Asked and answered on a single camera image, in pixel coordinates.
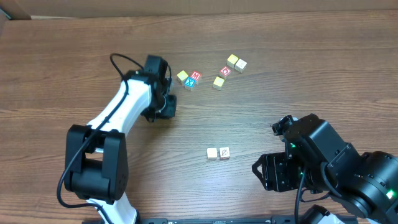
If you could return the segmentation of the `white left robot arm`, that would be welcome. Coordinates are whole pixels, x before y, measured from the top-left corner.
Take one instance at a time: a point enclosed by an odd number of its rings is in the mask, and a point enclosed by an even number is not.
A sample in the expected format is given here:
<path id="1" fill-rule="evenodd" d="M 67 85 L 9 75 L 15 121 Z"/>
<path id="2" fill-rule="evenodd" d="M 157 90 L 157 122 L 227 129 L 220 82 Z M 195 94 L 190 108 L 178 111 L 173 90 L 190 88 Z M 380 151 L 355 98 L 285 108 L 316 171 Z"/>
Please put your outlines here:
<path id="1" fill-rule="evenodd" d="M 138 211 L 125 193 L 129 165 L 126 137 L 139 116 L 149 122 L 175 116 L 176 96 L 170 94 L 172 77 L 152 69 L 122 76 L 118 92 L 87 125 L 74 124 L 67 132 L 65 169 L 57 186 L 94 207 L 102 223 L 137 223 Z"/>

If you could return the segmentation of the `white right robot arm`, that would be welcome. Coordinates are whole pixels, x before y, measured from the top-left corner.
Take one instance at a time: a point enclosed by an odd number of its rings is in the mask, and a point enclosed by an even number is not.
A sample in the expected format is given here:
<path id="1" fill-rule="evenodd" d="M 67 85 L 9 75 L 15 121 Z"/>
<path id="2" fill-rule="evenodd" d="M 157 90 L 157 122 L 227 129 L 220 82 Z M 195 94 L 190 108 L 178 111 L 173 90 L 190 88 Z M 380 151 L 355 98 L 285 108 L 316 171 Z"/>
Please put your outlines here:
<path id="1" fill-rule="evenodd" d="M 296 190 L 295 209 L 303 193 L 326 193 L 350 214 L 377 223 L 397 223 L 397 157 L 359 152 L 332 125 L 315 114 L 291 115 L 272 126 L 284 151 L 263 154 L 252 165 L 267 191 Z"/>

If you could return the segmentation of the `yellow S wooden block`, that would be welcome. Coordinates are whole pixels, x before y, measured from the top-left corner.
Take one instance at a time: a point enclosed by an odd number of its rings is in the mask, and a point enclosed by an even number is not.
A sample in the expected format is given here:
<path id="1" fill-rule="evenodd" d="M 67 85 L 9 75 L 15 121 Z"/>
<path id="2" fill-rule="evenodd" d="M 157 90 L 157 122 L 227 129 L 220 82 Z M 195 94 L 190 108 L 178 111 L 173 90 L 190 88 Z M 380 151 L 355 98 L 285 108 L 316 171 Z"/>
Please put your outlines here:
<path id="1" fill-rule="evenodd" d="M 206 150 L 206 154 L 207 154 L 207 159 L 209 159 L 209 160 L 217 160 L 217 158 L 218 158 L 218 150 L 215 147 L 208 148 Z"/>

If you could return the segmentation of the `leaf picture wooden block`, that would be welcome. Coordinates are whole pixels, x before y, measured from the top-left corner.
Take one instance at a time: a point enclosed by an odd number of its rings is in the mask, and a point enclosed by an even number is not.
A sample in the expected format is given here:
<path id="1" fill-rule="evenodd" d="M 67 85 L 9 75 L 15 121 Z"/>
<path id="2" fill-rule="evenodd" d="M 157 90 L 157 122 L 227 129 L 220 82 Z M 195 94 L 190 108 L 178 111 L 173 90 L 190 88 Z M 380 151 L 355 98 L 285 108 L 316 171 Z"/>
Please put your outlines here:
<path id="1" fill-rule="evenodd" d="M 229 159 L 230 158 L 229 147 L 219 148 L 219 153 L 220 153 L 220 159 Z"/>

